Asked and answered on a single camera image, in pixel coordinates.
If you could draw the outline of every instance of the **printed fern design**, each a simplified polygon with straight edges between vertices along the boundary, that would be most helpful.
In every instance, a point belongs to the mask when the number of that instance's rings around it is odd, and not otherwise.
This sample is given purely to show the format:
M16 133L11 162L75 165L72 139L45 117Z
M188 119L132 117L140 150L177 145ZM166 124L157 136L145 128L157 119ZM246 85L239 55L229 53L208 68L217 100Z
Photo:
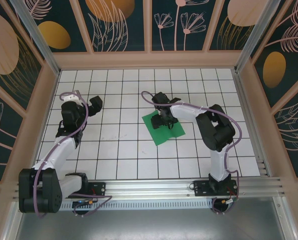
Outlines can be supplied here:
M93 25L92 45L96 52L125 51L128 44L128 26L126 18L120 9L111 2L112 13L104 0L99 0L100 6L90 1L92 9L98 17L88 13Z
M281 109L275 119L286 149L298 151L298 103Z
M298 53L298 0L293 6L292 14L281 21L278 26L280 26L288 19L292 21L293 26L288 27L288 29L282 35L281 39L270 42L265 47L268 47L272 44L280 43L281 49L284 52Z
M23 0L33 19L42 20L51 10L50 0Z

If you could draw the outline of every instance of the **grid tile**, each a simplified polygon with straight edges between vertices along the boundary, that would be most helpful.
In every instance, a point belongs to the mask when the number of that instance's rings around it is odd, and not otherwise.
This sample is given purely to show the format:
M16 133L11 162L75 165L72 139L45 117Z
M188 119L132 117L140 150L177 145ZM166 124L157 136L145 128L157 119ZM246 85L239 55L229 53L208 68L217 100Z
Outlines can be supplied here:
M62 120L59 94L79 90L85 100L100 96L103 108L88 118L82 142L68 157L60 175L84 172L89 179L164 179L208 177L210 150L196 124L179 119L185 135L156 146L142 117L155 108L142 91L163 92L169 99L197 106L225 106L242 129L242 140L229 151L230 170L259 176L250 135L230 69L117 69L62 71L37 159L54 145Z

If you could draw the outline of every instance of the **purple cable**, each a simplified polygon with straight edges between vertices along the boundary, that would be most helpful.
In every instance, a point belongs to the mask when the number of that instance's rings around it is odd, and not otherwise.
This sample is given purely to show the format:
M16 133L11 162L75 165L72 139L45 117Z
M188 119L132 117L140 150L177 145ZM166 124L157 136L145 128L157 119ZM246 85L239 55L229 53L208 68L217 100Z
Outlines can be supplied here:
M161 106L161 107L170 107L170 106L188 106L188 107L192 107L192 108L195 108L195 109L200 109L200 110L204 110L204 111L209 111L209 112L212 112L212 113L215 113L215 114L219 114L221 116L224 116L225 118L229 119L230 121L233 122L234 125L236 125L236 127L238 128L238 131L239 131L239 138L237 141L235 141L232 145L229 145L225 152L224 152L224 168L225 170L230 173L230 174L235 174L237 173L237 197L239 195L239 172L238 170L234 170L234 171L229 171L228 169L228 165L227 165L227 158L228 158L228 151L233 148L234 146L236 146L242 139L243 137L243 131L241 129L241 127L239 126L239 124L230 116L228 116L227 114L224 114L223 112L221 111L217 111L217 110L213 110L213 109L210 109L210 108L206 108L206 107L200 107L200 106L196 106L196 105L193 105L193 104L190 104L190 103L186 103L186 102L175 102L175 103L168 103L168 104L159 104L159 103L154 103L152 101L149 101L145 98L144 94L149 94L150 96L153 97L153 95L148 92L148 91L142 91L141 92L141 96L143 98L143 100L145 100L147 103L151 104L151 105L154 105L154 106ZM214 198L212 200L212 211L214 213L220 213L220 211L218 211L217 209L214 208L214 204L215 204L215 201L216 201L217 198ZM231 206L231 208L229 208L227 211L225 211L226 213L229 212L232 208L233 208L233 204Z
M73 133L69 134L68 136L66 136L65 138L63 138L62 140L60 140L59 142L57 142L53 148L49 151L49 153L47 154L47 156L44 158L42 164L40 165L36 175L35 175L35 178L34 178L34 182L33 182L33 207L34 207L34 212L35 214L37 215L38 218L42 219L45 215L40 215L39 214L39 210L38 210L38 204L37 204L37 185L38 185L38 178L39 178L39 175L40 175L40 172L41 170L43 169L44 165L46 164L46 162L48 161L49 157L51 156L51 154L56 150L56 148L61 144L63 143L65 140L67 140L68 138L71 138L73 135L75 135L76 133L78 133L83 127L84 125L87 123L87 119L88 119L88 114L89 114L89 110L88 110L88 107L87 107L87 103L86 101L81 97L80 94L76 94L74 92L63 92L60 94L59 98L61 101L63 101L64 99L62 98L62 96L64 95L75 95L76 97L78 97L84 104L85 106L85 119L82 123L82 125L76 130L74 131Z
M87 217L87 216L89 216L89 215L95 213L99 208L101 208L101 207L102 207L103 205L105 205L110 199L113 198L113 196L86 195L86 194L79 194L79 193L74 193L74 194L71 194L70 196L78 196L78 197L93 198L93 199L104 199L104 198L108 198L106 201L104 201L104 202L101 203L99 206L97 206L94 210L89 211L89 212L87 212L86 214L81 215L82 218L83 218L83 217ZM82 205L84 205L84 204L83 204L83 203L82 203L82 204L78 204L78 205L76 205L76 206L74 207L74 209L73 209L73 213L75 214L76 217L79 216L78 213L76 213L76 209L77 209L79 206L82 206Z

